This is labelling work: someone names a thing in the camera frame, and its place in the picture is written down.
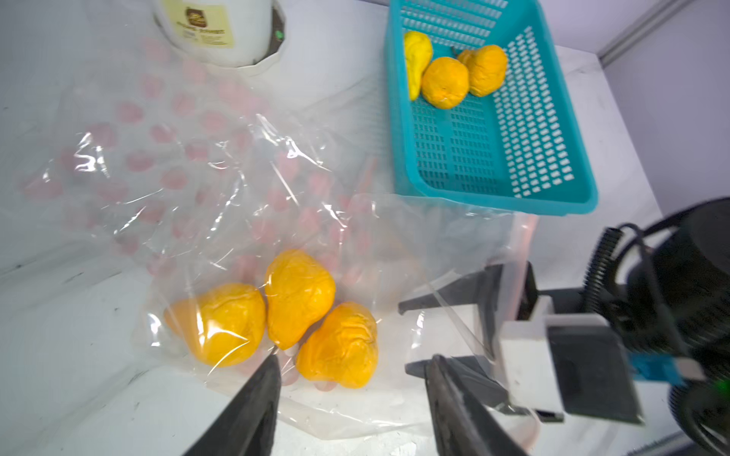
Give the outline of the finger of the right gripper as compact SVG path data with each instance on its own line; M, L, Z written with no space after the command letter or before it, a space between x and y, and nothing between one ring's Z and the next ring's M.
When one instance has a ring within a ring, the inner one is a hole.
M399 315L404 315L410 311L440 307L439 296L449 306L475 305L481 342L486 353L492 353L503 269L502 264L496 264L464 275L434 292L399 302L397 311Z
M433 415L513 415L507 391L481 372L474 356L410 362L405 372L425 381Z

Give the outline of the orange yellow pear bag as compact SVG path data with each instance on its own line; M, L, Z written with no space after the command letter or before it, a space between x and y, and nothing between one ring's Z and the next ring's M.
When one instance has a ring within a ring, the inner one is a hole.
M486 97L505 82L509 58L501 47L489 45L467 49L459 53L457 60L469 70L470 93L475 97Z

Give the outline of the bright yellow pear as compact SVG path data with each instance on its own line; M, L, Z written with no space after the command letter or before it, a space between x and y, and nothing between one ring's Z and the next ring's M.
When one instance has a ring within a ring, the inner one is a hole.
M415 101L420 95L423 73L433 59L433 45L430 38L411 30L404 35L404 57L408 79L409 99Z

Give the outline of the clear zip-top bag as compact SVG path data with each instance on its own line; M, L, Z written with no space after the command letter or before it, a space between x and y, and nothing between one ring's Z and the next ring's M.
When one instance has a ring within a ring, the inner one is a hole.
M53 132L1 196L3 222L30 241L109 242L153 275L192 262L248 275L281 250L336 253L350 218L389 192L385 147L344 139L279 107L311 90L338 96L378 69L370 58L286 57L245 81L158 42L116 52L60 104Z
M279 414L323 439L419 428L433 355L504 404L536 217L359 195L177 220L135 332L155 358L234 394L273 356Z

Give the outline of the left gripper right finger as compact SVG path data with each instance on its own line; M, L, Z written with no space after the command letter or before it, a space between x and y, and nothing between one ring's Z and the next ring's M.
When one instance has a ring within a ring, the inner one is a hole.
M436 355L429 361L425 383L440 455L527 455L467 389L446 357Z

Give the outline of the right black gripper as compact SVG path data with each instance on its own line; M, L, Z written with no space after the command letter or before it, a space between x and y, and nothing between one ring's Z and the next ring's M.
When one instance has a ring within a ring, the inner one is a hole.
M558 313L606 318L635 366L662 355L698 362L704 378L672 383L669 410L701 448L728 454L728 199L699 203L647 228L606 228L583 286L544 294Z

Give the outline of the yellow pear bag top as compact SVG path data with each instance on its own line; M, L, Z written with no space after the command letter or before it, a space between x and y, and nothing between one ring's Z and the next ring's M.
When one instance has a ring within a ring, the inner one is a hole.
M361 389L378 366L378 325L371 312L355 302L336 307L298 352L296 366L313 382L334 382Z

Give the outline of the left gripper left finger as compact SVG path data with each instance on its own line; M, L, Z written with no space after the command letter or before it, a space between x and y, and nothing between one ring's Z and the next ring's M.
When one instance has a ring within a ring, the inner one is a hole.
M184 455L270 455L280 395L279 361L269 355Z

